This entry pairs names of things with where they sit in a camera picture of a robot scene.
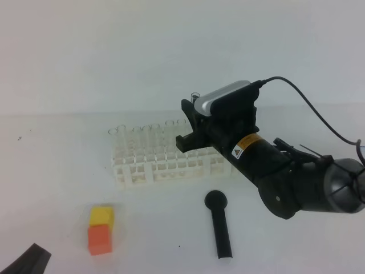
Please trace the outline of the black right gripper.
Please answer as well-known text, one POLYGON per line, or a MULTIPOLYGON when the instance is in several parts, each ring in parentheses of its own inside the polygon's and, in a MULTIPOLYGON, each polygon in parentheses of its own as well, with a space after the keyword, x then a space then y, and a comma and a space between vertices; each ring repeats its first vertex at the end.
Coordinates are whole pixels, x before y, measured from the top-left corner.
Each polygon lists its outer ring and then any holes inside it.
POLYGON ((239 141, 258 132, 255 101, 261 82, 255 81, 224 98, 213 102, 211 116, 199 113, 187 99, 181 101, 181 109, 189 120, 192 133, 176 137, 180 151, 213 147, 236 168, 244 168, 244 149, 239 141))

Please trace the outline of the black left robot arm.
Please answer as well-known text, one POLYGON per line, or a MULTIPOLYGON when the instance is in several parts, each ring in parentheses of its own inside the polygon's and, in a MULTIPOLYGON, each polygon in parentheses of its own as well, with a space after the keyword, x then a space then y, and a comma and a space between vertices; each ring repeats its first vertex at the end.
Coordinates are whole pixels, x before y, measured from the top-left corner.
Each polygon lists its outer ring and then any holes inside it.
POLYGON ((49 251, 34 243, 1 274, 44 274, 51 256, 49 251))

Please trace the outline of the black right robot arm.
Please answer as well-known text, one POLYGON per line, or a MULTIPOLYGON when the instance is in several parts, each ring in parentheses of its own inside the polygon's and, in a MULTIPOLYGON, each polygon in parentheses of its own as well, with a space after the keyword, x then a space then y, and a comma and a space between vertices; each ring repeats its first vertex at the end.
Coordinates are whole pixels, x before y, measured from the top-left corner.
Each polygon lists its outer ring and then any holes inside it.
POLYGON ((264 80, 241 80, 182 100, 192 132, 176 138, 181 152, 215 148, 257 188, 275 216, 298 211, 357 213, 364 209, 364 157, 334 159, 259 136, 255 101, 264 80))

